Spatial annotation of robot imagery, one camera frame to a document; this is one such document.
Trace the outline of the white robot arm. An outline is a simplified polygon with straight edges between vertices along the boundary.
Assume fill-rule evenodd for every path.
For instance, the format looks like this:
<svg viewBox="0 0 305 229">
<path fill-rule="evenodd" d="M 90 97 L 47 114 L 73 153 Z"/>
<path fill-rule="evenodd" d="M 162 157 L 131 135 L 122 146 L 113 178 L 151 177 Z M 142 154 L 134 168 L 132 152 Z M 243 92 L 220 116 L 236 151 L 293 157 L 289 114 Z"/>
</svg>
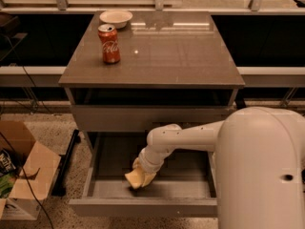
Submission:
<svg viewBox="0 0 305 229">
<path fill-rule="evenodd" d="M 134 188 L 150 184 L 178 148 L 212 151 L 219 229 L 305 229 L 304 126 L 296 112 L 250 107 L 202 126 L 158 127 L 127 179 Z"/>
</svg>

